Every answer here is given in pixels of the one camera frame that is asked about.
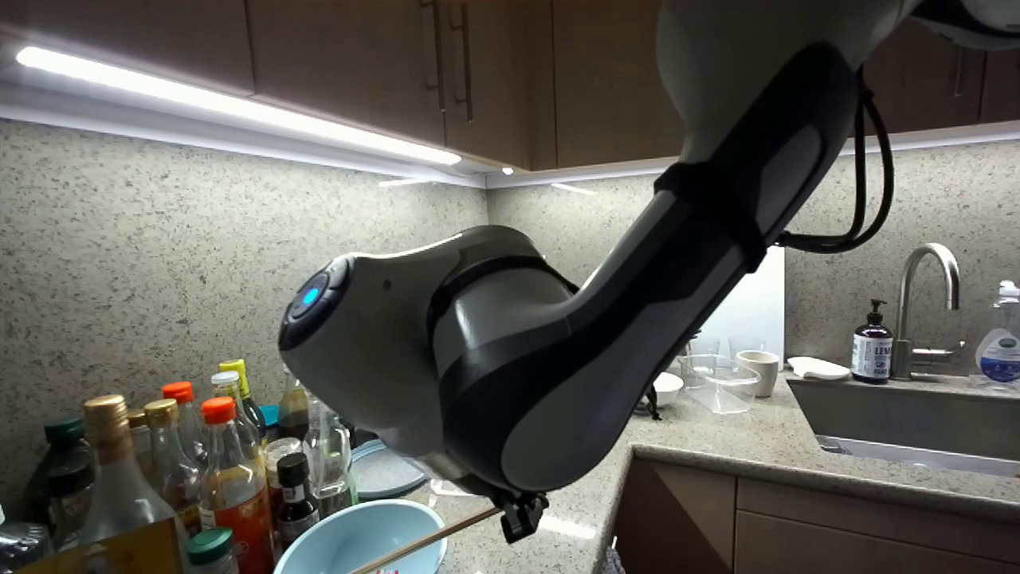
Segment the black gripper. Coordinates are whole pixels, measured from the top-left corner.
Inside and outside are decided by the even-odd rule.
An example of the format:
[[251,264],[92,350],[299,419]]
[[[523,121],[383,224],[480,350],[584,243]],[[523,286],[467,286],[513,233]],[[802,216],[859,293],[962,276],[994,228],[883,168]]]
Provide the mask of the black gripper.
[[513,545],[539,530],[548,496],[542,491],[494,486],[492,504],[500,509],[504,541]]

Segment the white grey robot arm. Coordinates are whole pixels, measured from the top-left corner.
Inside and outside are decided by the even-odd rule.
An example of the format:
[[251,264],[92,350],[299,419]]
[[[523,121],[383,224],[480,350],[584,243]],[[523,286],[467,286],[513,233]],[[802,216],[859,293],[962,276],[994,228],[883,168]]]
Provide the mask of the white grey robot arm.
[[285,366],[346,425],[492,500],[510,541],[534,536],[734,286],[794,240],[874,104],[865,61],[909,18],[1002,49],[1020,0],[662,0],[656,68],[683,149],[588,276],[494,224],[339,256],[280,316]]

